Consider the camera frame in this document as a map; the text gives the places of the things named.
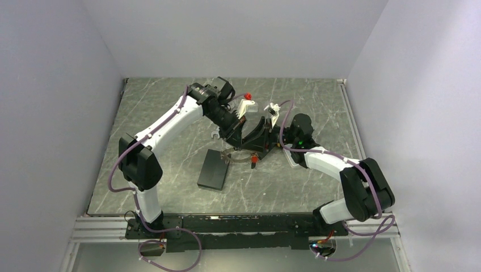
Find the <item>red key tag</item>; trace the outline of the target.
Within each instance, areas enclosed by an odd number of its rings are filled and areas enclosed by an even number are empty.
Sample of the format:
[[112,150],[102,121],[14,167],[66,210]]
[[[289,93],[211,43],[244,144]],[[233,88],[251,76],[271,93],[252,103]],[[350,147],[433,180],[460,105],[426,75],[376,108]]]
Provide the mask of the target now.
[[254,169],[257,165],[259,158],[256,155],[251,156],[251,168]]

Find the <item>large toothed metal ring disc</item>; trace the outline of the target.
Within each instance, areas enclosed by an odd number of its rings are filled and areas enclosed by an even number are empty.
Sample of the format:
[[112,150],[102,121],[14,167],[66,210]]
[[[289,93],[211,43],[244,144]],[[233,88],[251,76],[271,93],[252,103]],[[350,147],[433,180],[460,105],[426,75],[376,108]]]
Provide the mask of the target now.
[[251,151],[237,150],[234,147],[227,148],[220,152],[220,158],[225,164],[250,163],[251,157]]

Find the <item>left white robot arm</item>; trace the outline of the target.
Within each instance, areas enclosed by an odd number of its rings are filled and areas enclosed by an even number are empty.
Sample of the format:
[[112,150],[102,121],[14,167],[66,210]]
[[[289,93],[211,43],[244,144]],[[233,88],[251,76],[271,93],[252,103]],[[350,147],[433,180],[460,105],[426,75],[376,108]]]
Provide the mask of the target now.
[[149,238],[162,233],[163,211],[158,201],[157,183],[163,175],[159,158],[181,133],[202,117],[219,128],[220,137],[234,134],[242,139],[244,119],[223,105],[221,90],[194,83],[162,117],[134,136],[125,135],[119,141],[119,157],[113,169],[122,171],[128,182],[127,190],[134,194],[136,213],[143,218],[141,231]]

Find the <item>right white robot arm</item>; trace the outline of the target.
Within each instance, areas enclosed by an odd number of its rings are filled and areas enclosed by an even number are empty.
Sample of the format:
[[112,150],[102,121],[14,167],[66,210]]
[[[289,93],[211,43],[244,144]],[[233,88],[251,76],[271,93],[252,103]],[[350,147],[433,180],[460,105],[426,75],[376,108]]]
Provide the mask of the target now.
[[317,144],[313,132],[311,118],[303,113],[296,114],[287,127],[273,125],[263,117],[243,137],[241,148],[263,156],[274,147],[282,147],[292,164],[317,170],[340,182],[343,198],[313,210],[313,229],[319,235],[328,234],[337,222],[364,222],[394,205],[394,193],[374,159],[338,157]]

